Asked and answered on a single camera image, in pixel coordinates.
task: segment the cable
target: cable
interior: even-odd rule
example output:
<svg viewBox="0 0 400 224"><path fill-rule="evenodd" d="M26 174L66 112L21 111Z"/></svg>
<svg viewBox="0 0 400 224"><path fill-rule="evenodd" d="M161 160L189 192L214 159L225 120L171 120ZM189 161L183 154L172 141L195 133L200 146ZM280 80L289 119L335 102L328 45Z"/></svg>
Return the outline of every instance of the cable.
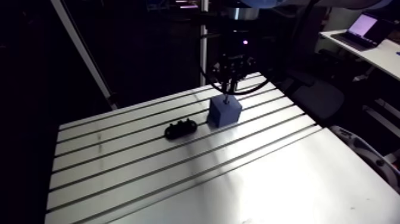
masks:
<svg viewBox="0 0 400 224"><path fill-rule="evenodd" d="M246 95L246 94L250 94L250 93L252 93L252 92L254 92L254 91L257 91L257 90L261 89L262 87L264 87L266 84L268 84L268 82L270 82L270 80L273 79L273 78L267 79L267 80L265 80L263 83L261 83L260 85L254 87L254 88L252 88L252 89L250 89L250 90L247 90L247 91L243 91L243 92L233 92L233 91L226 91L226 90L221 89L221 88L219 88L218 86L216 86L216 85L214 84L214 82L210 79L210 77L208 77L208 75L203 71L203 68L202 68L201 66L199 66L199 69L200 69L201 74L204 76L205 80L207 80L207 82L210 83L210 85L211 85L214 89L220 91L220 92L223 93L223 94L235 95L235 96Z"/></svg>

